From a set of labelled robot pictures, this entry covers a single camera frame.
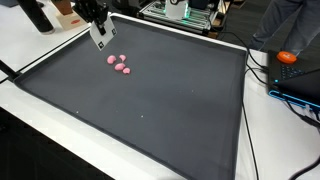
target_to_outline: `white surface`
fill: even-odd
[[[42,2],[42,10],[55,28],[51,35],[41,35],[20,6],[0,5],[0,59],[15,71],[89,27],[85,24],[64,31],[55,17],[57,9],[49,1]],[[6,77],[0,71],[0,81]]]
[[[154,26],[240,48],[161,25]],[[265,62],[266,54],[252,53],[256,60]],[[282,102],[269,97],[265,87],[251,73],[246,78],[244,95],[261,180],[288,179],[318,157],[318,131],[299,120]],[[0,84],[0,106],[115,179],[183,179],[139,152],[28,95],[8,81]],[[236,179],[255,179],[243,118],[238,148]],[[319,177],[318,167],[301,179]]]

